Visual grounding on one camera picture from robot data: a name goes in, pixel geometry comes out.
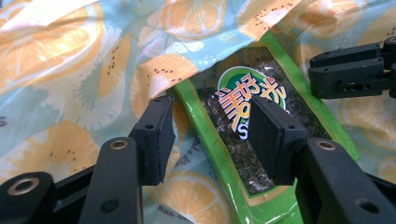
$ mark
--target dark seaweed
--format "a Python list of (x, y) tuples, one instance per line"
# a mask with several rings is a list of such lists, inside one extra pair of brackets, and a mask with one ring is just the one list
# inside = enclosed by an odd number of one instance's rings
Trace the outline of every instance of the dark seaweed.
[(229, 149), (235, 168), (250, 195), (262, 193), (271, 189), (274, 184), (258, 161), (248, 141), (239, 139), (231, 129), (231, 122), (226, 117), (214, 94), (220, 76), (229, 68), (246, 66), (256, 69), (268, 77), (274, 77), (287, 93), (286, 109), (307, 129), (307, 138), (330, 138), (318, 118), (309, 109), (301, 95), (294, 89), (285, 72), (275, 61), (267, 48), (240, 49), (224, 61), (218, 62), (212, 68), (191, 78), (208, 116), (217, 128), (221, 139)]

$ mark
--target green snack bag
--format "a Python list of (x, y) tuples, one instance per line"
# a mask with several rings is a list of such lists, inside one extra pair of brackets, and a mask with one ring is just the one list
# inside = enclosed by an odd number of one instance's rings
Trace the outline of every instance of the green snack bag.
[(342, 126), (311, 94), (303, 74), (269, 32), (260, 42), (179, 83), (174, 91), (205, 144), (237, 222), (301, 222), (295, 185), (276, 186), (248, 143), (252, 95), (287, 110), (305, 126), (308, 138), (332, 139), (353, 159), (359, 157)]

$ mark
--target metal screw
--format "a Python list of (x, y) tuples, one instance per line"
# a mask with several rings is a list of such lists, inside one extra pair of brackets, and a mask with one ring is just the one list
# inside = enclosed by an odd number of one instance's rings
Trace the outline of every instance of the metal screw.
[(124, 140), (116, 140), (110, 144), (110, 148), (115, 150), (123, 149), (126, 146), (128, 146), (128, 142)]
[[(22, 195), (25, 193), (30, 192), (32, 189), (35, 189), (35, 187), (38, 186), (38, 183), (40, 180), (37, 177), (25, 177), (24, 179), (20, 179), (17, 182), (15, 182), (11, 187), (9, 187), (7, 193), (9, 195)], [(19, 188), (21, 184), (23, 183), (29, 183), (27, 187), (21, 187)]]
[(317, 146), (325, 150), (335, 150), (335, 145), (326, 141), (317, 141)]

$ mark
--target package logo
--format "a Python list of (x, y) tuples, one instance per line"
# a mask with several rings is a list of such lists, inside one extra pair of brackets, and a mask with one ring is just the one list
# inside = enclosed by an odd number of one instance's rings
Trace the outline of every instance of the package logo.
[(286, 109), (285, 88), (279, 86), (273, 77), (249, 67), (237, 66), (225, 71), (218, 83), (219, 103), (232, 129), (243, 140), (248, 139), (248, 117), (252, 95), (270, 99)]

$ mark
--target crumpled plastic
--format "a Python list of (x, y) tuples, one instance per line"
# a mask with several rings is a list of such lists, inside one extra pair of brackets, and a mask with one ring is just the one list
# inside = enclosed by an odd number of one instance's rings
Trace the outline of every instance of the crumpled plastic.
[[(299, 2), (4, 1), (0, 183), (33, 171), (59, 181), (95, 164), (100, 146), (128, 135), (150, 99), (259, 40)], [(174, 114), (166, 181), (144, 189), (145, 221), (230, 223), (185, 112)]]
[[(396, 36), (396, 2), (303, 0), (273, 33), (308, 78), (309, 60), (322, 52)], [(389, 93), (324, 102), (355, 143), (362, 170), (396, 183), (396, 106)]]

